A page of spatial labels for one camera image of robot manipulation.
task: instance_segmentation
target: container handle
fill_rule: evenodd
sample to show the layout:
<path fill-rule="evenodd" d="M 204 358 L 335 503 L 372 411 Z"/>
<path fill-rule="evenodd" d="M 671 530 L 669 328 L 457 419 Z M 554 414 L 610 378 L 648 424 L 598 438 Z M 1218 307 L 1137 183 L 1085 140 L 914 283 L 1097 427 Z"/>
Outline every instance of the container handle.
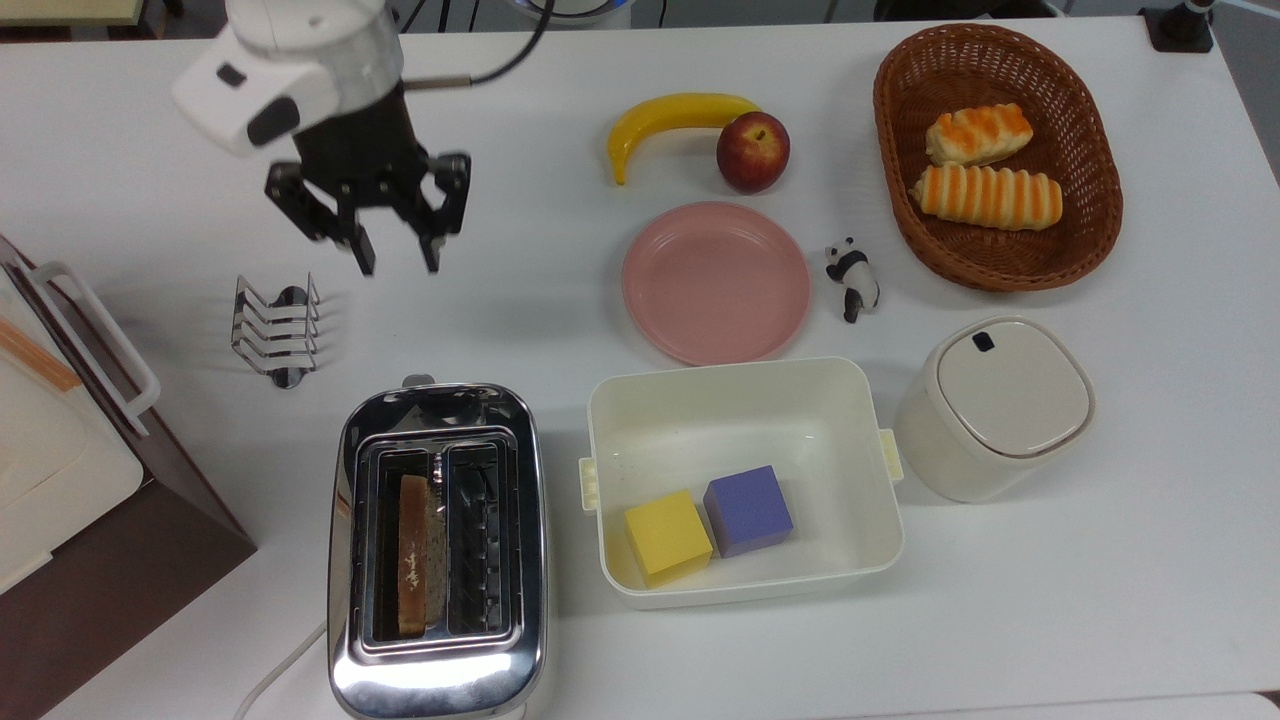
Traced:
<path fill-rule="evenodd" d="M 584 457 L 577 461 L 577 477 L 582 483 L 582 512 L 595 515 L 600 509 L 600 480 L 595 475 L 595 459 Z"/>
<path fill-rule="evenodd" d="M 897 438 L 893 430 L 881 430 L 881 452 L 884 454 L 884 469 L 888 470 L 888 479 L 899 482 L 902 479 L 902 456 L 897 452 Z"/>
<path fill-rule="evenodd" d="M 97 378 L 99 383 L 106 391 L 108 397 L 116 406 L 124 419 L 128 420 L 133 430 L 140 436 L 146 436 L 147 429 L 142 425 L 142 414 L 155 405 L 156 400 L 160 397 L 160 380 L 156 379 L 155 373 L 147 366 L 146 361 L 142 360 L 142 355 L 138 354 L 129 338 L 125 337 L 124 331 L 120 325 L 115 323 L 106 307 L 102 306 L 102 301 L 97 299 L 97 295 L 90 290 L 88 284 L 81 279 L 70 268 L 63 263 L 45 263 L 44 265 L 36 268 L 35 270 L 27 272 L 24 274 L 27 281 L 31 283 L 32 290 L 44 301 L 45 307 L 49 309 L 49 314 L 54 318 L 54 322 L 61 328 L 63 333 L 70 340 L 72 346 L 79 352 L 81 357 L 84 359 L 84 364 L 88 366 L 90 372 Z M 70 323 L 63 315 L 61 310 L 54 304 L 52 297 L 45 290 L 45 286 L 54 287 L 54 278 L 64 277 L 70 281 L 76 291 L 79 293 L 81 301 L 77 306 L 86 311 L 92 322 L 96 322 L 97 329 L 105 332 L 106 336 L 114 341 L 116 357 L 124 366 L 125 374 L 141 388 L 137 395 L 132 398 L 124 398 L 124 391 L 115 386 L 102 372 L 101 365 L 93 359 L 93 355 L 84 347 L 81 342 L 76 331 L 72 329 Z"/>

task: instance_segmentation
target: white canister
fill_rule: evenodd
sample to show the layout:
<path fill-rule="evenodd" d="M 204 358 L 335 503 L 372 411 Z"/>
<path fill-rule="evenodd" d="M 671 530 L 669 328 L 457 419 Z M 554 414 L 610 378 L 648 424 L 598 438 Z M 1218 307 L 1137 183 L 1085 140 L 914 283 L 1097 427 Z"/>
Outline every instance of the white canister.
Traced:
<path fill-rule="evenodd" d="M 929 354 L 893 432 L 902 457 L 934 492 L 979 502 L 1075 445 L 1094 413 L 1093 383 L 1062 342 L 1006 315 Z"/>

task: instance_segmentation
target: banana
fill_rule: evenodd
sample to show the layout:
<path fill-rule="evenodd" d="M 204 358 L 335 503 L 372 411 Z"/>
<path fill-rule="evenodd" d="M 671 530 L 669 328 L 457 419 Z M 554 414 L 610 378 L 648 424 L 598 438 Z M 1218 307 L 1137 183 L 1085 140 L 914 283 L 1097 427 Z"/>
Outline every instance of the banana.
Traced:
<path fill-rule="evenodd" d="M 627 158 L 650 135 L 675 128 L 722 128 L 754 110 L 759 110 L 755 102 L 719 92 L 677 92 L 640 102 L 622 113 L 609 132 L 613 182 L 627 183 Z"/>

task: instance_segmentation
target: apple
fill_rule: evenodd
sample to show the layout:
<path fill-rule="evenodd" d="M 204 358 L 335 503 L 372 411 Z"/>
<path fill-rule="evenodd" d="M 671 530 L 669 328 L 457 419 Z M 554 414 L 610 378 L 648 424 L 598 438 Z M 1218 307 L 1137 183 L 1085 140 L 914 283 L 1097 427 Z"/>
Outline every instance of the apple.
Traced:
<path fill-rule="evenodd" d="M 777 118 L 753 111 L 739 115 L 721 131 L 716 164 L 733 190 L 750 195 L 772 186 L 791 158 L 791 138 Z"/>

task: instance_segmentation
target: toaster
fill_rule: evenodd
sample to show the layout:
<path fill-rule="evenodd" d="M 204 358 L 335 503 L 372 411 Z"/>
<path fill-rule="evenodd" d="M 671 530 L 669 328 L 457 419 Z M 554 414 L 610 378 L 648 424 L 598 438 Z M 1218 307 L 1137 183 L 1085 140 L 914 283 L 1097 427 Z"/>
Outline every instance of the toaster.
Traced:
<path fill-rule="evenodd" d="M 548 694 L 547 511 L 529 407 L 404 387 L 342 432 L 329 683 L 353 717 L 531 717 Z"/>

